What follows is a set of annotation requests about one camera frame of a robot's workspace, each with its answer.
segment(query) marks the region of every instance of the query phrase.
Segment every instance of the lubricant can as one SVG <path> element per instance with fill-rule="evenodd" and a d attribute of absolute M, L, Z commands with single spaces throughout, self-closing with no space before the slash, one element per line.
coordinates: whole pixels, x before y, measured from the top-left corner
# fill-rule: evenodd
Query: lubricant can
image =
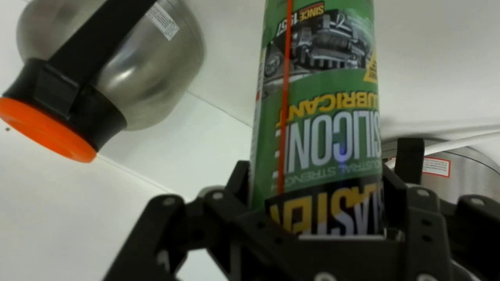
<path fill-rule="evenodd" d="M 264 208 L 293 234 L 378 234 L 382 186 L 371 0 L 293 0 L 290 16 L 285 0 L 267 0 L 260 47 L 250 206 Z M 284 83 L 289 103 L 281 120 Z"/>

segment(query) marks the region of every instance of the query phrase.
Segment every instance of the printed label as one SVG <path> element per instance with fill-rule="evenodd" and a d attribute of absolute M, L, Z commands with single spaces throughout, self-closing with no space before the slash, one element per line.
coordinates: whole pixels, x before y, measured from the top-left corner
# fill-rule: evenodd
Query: printed label
<path fill-rule="evenodd" d="M 451 162 L 446 159 L 423 158 L 421 172 L 426 175 L 437 175 L 437 176 L 450 178 L 450 166 L 451 166 Z"/>
<path fill-rule="evenodd" d="M 179 31 L 179 27 L 157 2 L 145 16 L 156 25 L 156 28 L 167 37 L 167 41 L 171 41 Z"/>
<path fill-rule="evenodd" d="M 287 20 L 284 2 L 267 0 L 251 208 L 264 206 L 292 233 L 371 234 L 381 180 L 371 0 L 295 0 L 293 6 L 289 114 L 282 120 L 285 194 L 276 195 L 276 178 Z"/>

